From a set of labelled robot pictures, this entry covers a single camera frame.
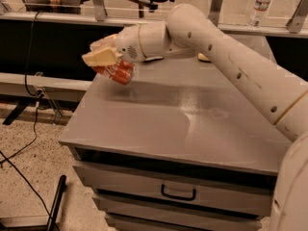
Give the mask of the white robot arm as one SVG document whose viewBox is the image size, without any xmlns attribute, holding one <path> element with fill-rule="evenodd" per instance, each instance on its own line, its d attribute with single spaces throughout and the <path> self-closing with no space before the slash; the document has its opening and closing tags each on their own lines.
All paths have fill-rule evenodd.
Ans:
<svg viewBox="0 0 308 231">
<path fill-rule="evenodd" d="M 308 231 L 308 84 L 225 35 L 198 8 L 174 7 L 165 21 L 138 24 L 90 45 L 83 56 L 97 72 L 120 63 L 202 53 L 287 137 L 269 231 Z"/>
</svg>

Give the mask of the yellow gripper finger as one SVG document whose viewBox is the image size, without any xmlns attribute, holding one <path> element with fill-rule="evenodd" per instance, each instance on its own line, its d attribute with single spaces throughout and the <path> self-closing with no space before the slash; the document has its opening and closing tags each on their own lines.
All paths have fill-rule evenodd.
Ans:
<svg viewBox="0 0 308 231">
<path fill-rule="evenodd" d="M 101 38 L 97 41 L 94 41 L 90 45 L 90 50 L 96 51 L 96 50 L 105 49 L 105 48 L 108 48 L 108 47 L 110 47 L 112 49 L 116 49 L 116 34 L 109 35 L 107 37 L 104 37 L 104 38 Z"/>
<path fill-rule="evenodd" d="M 82 56 L 87 66 L 106 66 L 116 64 L 122 57 L 114 47 L 100 48 Z"/>
</svg>

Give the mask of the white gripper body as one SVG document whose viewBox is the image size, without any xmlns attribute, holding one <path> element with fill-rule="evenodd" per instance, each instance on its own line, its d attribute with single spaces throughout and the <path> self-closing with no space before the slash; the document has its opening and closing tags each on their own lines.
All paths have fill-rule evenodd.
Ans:
<svg viewBox="0 0 308 231">
<path fill-rule="evenodd" d="M 125 27 L 115 37 L 115 47 L 126 62 L 142 62 L 143 53 L 141 51 L 139 25 Z"/>
</svg>

